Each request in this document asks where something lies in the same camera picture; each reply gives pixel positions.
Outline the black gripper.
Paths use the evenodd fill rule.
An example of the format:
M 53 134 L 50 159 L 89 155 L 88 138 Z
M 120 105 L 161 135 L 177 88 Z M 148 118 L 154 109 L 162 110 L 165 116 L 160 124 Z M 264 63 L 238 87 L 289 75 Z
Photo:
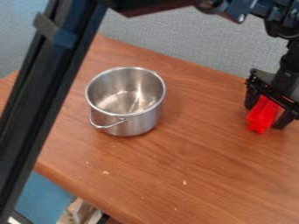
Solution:
M 273 129 L 281 130 L 293 120 L 299 120 L 299 73 L 281 71 L 268 73 L 252 69 L 245 85 L 244 107 L 246 110 L 253 108 L 261 95 L 284 109 L 284 113 L 272 125 Z

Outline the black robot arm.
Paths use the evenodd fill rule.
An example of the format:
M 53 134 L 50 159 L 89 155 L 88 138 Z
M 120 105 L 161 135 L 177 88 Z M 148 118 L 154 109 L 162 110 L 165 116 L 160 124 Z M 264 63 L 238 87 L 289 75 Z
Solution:
M 236 24 L 253 15 L 268 36 L 286 40 L 277 72 L 254 70 L 246 79 L 244 105 L 250 108 L 266 97 L 284 108 L 273 123 L 278 130 L 299 120 L 299 0 L 49 0 L 33 20 L 36 33 L 0 115 L 0 224 L 14 214 L 106 11 L 136 17 L 188 6 Z

